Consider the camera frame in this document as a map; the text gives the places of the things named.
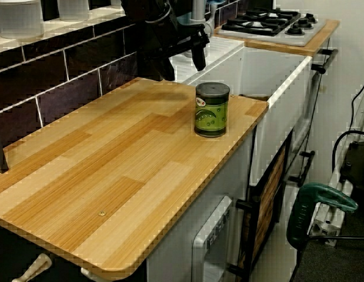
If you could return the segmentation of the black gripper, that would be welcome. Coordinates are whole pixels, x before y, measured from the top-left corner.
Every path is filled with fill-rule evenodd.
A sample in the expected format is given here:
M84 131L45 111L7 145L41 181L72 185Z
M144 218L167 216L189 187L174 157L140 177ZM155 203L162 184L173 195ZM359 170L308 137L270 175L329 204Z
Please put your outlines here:
M169 58L191 51L195 68L202 71L206 67L204 49L208 43L203 24L182 25L167 19L145 24L139 51L164 80L174 81L174 68Z

